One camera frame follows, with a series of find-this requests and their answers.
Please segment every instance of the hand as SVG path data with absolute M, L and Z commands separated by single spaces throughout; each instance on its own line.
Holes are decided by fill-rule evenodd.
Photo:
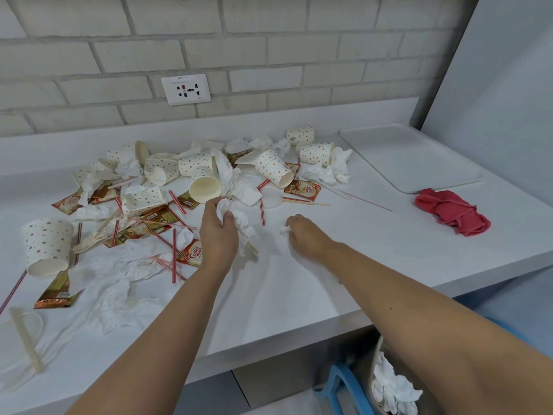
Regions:
M 222 197 L 206 202 L 200 238 L 202 240 L 202 268 L 225 276 L 238 252 L 238 230 L 231 212 L 223 216 L 223 224 L 217 217 L 217 204 Z
M 330 253 L 334 241 L 309 218 L 296 214 L 286 220 L 286 225 L 291 228 L 288 239 L 301 256 L 320 262 Z

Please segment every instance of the person's left hand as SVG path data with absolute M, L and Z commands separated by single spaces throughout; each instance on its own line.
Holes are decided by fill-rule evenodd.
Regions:
M 202 265 L 208 271 L 225 276 L 231 269 L 238 252 L 238 230 L 234 225 L 234 216 L 227 212 L 223 224 L 217 217 L 217 204 L 223 197 L 206 202 L 200 239 L 202 242 Z

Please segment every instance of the electrical outlet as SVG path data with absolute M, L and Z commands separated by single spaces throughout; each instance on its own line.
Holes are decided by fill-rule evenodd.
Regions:
M 205 74 L 163 77 L 162 84 L 170 106 L 211 102 L 211 94 Z

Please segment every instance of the person's right arm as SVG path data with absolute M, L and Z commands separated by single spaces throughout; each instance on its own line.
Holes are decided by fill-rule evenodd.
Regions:
M 324 265 L 448 414 L 519 415 L 553 407 L 553 360 L 445 295 L 288 218 L 290 243 Z

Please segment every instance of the red cloth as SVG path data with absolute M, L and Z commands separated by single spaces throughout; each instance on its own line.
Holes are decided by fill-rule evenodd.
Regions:
M 476 236 L 488 230 L 492 223 L 476 212 L 476 205 L 467 201 L 451 191 L 436 192 L 427 188 L 415 198 L 418 208 L 437 215 L 438 223 L 456 228 L 457 233 L 463 236 Z

